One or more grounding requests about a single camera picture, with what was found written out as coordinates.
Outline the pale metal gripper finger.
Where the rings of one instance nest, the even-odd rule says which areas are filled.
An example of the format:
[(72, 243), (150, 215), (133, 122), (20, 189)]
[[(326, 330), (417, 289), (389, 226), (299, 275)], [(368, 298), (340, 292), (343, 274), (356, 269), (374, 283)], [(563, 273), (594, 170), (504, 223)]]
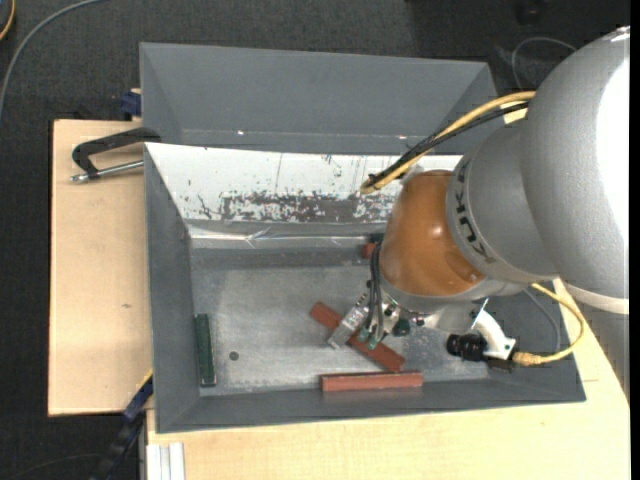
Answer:
[(334, 349), (341, 348), (362, 327), (368, 314), (368, 307), (353, 306), (340, 320), (327, 343)]

